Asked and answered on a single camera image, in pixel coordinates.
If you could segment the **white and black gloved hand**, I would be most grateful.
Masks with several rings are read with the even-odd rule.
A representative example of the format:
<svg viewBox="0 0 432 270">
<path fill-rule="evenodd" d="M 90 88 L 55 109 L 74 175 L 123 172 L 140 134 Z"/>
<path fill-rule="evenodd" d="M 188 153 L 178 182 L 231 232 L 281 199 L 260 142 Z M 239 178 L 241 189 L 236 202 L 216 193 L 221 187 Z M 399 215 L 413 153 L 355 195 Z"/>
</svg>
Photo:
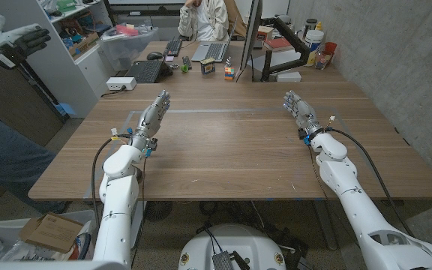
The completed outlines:
<svg viewBox="0 0 432 270">
<path fill-rule="evenodd" d="M 5 22 L 5 17 L 0 15 L 0 45 L 10 44 L 12 47 L 20 48 L 23 56 L 44 49 L 47 42 L 51 40 L 49 31 L 41 28 L 37 23 L 3 32 Z"/>
</svg>

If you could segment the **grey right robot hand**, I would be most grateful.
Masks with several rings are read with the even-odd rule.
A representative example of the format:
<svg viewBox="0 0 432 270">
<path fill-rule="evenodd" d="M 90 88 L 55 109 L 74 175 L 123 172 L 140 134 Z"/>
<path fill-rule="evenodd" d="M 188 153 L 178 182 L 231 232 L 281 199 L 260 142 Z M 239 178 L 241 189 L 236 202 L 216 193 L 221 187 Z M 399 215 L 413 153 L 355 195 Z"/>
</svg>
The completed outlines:
<svg viewBox="0 0 432 270">
<path fill-rule="evenodd" d="M 302 100 L 294 91 L 289 91 L 284 96 L 283 107 L 290 112 L 299 127 L 300 140 L 311 141 L 315 136 L 324 131 L 317 120 L 314 108 Z"/>
</svg>

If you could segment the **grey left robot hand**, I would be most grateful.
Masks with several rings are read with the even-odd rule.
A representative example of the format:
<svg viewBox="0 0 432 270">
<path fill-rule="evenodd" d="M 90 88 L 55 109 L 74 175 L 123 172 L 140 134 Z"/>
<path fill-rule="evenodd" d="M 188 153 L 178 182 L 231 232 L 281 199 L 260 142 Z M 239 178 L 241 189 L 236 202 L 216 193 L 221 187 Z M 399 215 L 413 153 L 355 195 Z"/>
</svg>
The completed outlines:
<svg viewBox="0 0 432 270">
<path fill-rule="evenodd" d="M 163 90 L 139 117 L 136 131 L 133 133 L 130 145 L 142 151 L 161 127 L 164 114 L 170 107 L 170 94 Z"/>
</svg>

